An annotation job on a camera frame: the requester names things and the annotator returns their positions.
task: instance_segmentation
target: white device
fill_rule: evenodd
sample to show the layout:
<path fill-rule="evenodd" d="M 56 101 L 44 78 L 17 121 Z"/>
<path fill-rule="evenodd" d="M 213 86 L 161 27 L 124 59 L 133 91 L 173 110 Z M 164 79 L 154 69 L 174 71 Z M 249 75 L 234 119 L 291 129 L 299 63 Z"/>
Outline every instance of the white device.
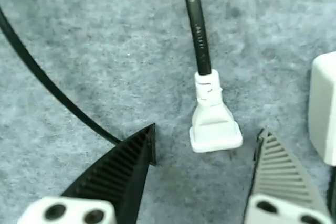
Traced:
<path fill-rule="evenodd" d="M 313 61 L 308 124 L 315 149 L 325 163 L 336 166 L 336 52 Z"/>
<path fill-rule="evenodd" d="M 117 224 L 114 206 L 103 200 L 46 197 L 31 204 L 17 224 Z"/>
<path fill-rule="evenodd" d="M 223 102 L 219 74 L 195 74 L 197 108 L 190 128 L 194 152 L 212 152 L 238 148 L 243 144 L 242 133 L 231 111 Z"/>

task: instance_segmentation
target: black cable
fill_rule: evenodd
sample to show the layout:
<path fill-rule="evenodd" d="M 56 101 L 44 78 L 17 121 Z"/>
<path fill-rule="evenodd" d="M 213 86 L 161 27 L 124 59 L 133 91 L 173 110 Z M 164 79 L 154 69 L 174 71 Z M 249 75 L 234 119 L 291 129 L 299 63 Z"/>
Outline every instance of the black cable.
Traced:
<path fill-rule="evenodd" d="M 211 74 L 211 62 L 201 0 L 185 1 L 190 20 L 190 28 L 194 40 L 198 73 L 201 76 Z"/>
<path fill-rule="evenodd" d="M 7 38 L 8 42 L 14 48 L 21 60 L 26 64 L 35 77 L 46 87 L 46 89 L 60 101 L 68 110 L 70 110 L 79 120 L 104 137 L 113 144 L 119 144 L 121 141 L 109 132 L 99 126 L 94 120 L 82 112 L 69 98 L 50 80 L 42 68 L 36 63 L 31 54 L 17 36 L 3 11 L 0 8 L 0 28 Z"/>

